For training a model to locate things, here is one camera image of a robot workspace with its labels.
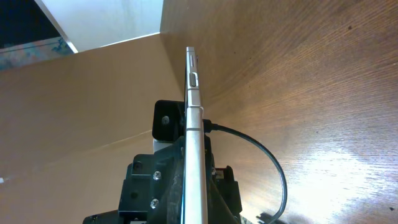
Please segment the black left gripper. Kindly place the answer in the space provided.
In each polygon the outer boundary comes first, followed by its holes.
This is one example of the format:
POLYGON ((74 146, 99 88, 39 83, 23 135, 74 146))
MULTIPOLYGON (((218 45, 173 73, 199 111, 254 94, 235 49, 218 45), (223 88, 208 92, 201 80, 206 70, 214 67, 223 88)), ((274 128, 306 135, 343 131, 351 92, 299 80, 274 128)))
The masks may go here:
MULTIPOLYGON (((117 210, 91 215, 92 223, 183 223, 183 138, 154 154, 138 154, 127 167, 117 210)), ((216 168, 211 140, 205 137, 209 224, 238 224, 241 198, 230 166, 216 168)))

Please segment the black smartphone silver frame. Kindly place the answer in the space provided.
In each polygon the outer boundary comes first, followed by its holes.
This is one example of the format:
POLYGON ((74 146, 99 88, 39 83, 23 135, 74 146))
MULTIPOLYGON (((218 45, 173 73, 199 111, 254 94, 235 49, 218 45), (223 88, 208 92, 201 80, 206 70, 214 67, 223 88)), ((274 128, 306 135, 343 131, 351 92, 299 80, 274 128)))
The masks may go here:
POLYGON ((203 107, 193 47, 186 48, 183 222, 208 223, 203 107))

